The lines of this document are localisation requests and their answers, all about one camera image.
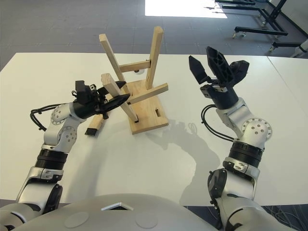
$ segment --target rectangular slot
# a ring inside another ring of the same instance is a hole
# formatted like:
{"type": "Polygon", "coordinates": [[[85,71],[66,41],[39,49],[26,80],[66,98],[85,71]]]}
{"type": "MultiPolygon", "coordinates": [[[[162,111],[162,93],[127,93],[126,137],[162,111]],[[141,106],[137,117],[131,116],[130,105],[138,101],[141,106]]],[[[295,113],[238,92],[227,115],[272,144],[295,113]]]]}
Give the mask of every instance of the rectangular slot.
{"type": "Polygon", "coordinates": [[[160,117],[160,113],[159,113],[158,108],[155,109],[155,112],[156,112],[157,117],[160,117]]]}

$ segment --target white robot shell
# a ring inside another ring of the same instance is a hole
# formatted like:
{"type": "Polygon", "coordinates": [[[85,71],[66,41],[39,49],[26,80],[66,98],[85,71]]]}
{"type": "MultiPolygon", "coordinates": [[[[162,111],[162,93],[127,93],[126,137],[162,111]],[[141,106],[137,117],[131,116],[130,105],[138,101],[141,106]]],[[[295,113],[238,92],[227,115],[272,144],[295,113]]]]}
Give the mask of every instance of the white robot shell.
{"type": "Polygon", "coordinates": [[[37,217],[16,231],[214,231],[188,209],[161,197],[113,194],[84,200],[37,217]]]}

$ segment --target robotic arm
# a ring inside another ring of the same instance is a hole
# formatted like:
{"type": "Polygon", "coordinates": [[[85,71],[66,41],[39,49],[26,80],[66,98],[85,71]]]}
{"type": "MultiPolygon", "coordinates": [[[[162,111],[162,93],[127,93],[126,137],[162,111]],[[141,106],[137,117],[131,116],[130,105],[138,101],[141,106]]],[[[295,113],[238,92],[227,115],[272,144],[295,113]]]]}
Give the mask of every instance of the robotic arm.
{"type": "Polygon", "coordinates": [[[249,63],[238,61],[229,65],[217,50],[207,47],[206,51],[209,67],[217,78],[210,78],[192,56],[190,70],[199,84],[209,83],[200,88],[201,92],[213,100],[220,119],[237,136],[223,162],[224,168],[210,172],[207,183],[221,225],[227,231],[290,230],[253,201],[260,174],[258,165],[272,129],[266,120],[249,111],[233,89],[246,76],[249,63]]]}
{"type": "MultiPolygon", "coordinates": [[[[126,84],[123,81],[116,83],[120,88],[126,84]]],[[[40,129],[45,130],[44,143],[17,196],[16,204],[0,210],[3,229],[14,229],[58,208],[63,188],[57,182],[62,179],[67,155],[76,142],[78,126],[95,114],[102,114],[107,119],[107,112],[120,106],[130,96],[119,95],[107,101],[108,91],[104,87],[96,89],[94,84],[86,86],[84,81],[76,81],[76,90],[72,94],[76,99],[54,109],[47,129],[36,118],[33,119],[40,129]]]]}

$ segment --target wooden block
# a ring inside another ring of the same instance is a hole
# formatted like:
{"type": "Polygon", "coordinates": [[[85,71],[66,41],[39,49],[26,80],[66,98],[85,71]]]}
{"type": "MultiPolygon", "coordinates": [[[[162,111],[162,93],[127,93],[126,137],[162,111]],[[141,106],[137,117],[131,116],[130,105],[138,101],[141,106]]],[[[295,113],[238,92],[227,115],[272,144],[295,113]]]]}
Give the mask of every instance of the wooden block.
{"type": "Polygon", "coordinates": [[[151,89],[153,85],[153,80],[163,35],[164,35],[164,30],[160,26],[156,26],[154,28],[151,51],[150,51],[151,66],[146,73],[146,81],[145,81],[146,89],[151,89]]]}
{"type": "Polygon", "coordinates": [[[127,103],[128,104],[138,103],[142,100],[148,99],[150,97],[163,93],[167,90],[168,90],[168,84],[164,83],[162,85],[159,85],[158,87],[143,91],[142,93],[139,93],[138,95],[133,95],[132,97],[128,99],[127,103]]]}
{"type": "Polygon", "coordinates": [[[142,69],[147,69],[151,66],[150,60],[136,62],[132,64],[124,64],[120,65],[121,72],[128,72],[128,71],[137,71],[142,69]]]}
{"type": "MultiPolygon", "coordinates": [[[[103,46],[103,48],[105,49],[105,52],[107,54],[107,57],[111,63],[111,66],[113,67],[113,69],[115,70],[115,74],[118,77],[118,79],[120,81],[125,81],[124,75],[122,74],[121,70],[120,70],[120,66],[119,63],[116,60],[115,54],[110,46],[110,43],[107,39],[106,34],[101,34],[99,35],[99,39],[100,39],[100,43],[103,46]]],[[[127,84],[125,86],[123,86],[123,90],[126,94],[129,94],[129,89],[127,87],[127,84]]]]}
{"type": "Polygon", "coordinates": [[[89,124],[85,135],[87,136],[95,136],[96,132],[101,128],[104,122],[103,115],[94,115],[91,123],[89,124]]]}
{"type": "MultiPolygon", "coordinates": [[[[110,74],[102,74],[102,83],[112,97],[122,95],[122,91],[117,86],[116,82],[114,81],[114,79],[111,77],[110,74]]],[[[121,105],[121,108],[128,115],[132,123],[138,121],[136,113],[131,108],[131,106],[127,104],[127,102],[123,103],[121,105]]]]}
{"type": "MultiPolygon", "coordinates": [[[[147,91],[145,80],[139,80],[128,83],[129,89],[133,95],[142,94],[147,91]]],[[[129,121],[132,134],[161,128],[168,125],[168,119],[165,111],[157,96],[142,100],[132,105],[132,108],[138,115],[139,122],[129,121]]]]}

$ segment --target gray carpet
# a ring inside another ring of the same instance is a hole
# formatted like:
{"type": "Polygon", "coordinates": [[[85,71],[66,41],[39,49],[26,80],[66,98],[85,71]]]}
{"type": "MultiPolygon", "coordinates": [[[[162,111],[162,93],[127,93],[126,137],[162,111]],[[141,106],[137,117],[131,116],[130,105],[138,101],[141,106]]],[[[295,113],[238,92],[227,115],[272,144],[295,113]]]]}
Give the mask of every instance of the gray carpet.
{"type": "MultiPolygon", "coordinates": [[[[223,10],[227,19],[156,17],[144,16],[144,8],[145,0],[0,0],[0,70],[16,52],[103,52],[101,33],[117,53],[149,53],[154,26],[165,30],[162,54],[204,54],[205,46],[235,55],[288,57],[294,51],[268,54],[273,36],[231,38],[236,26],[260,27],[256,12],[223,10]]],[[[278,21],[289,32],[279,40],[306,39],[282,16],[278,21]]]]}

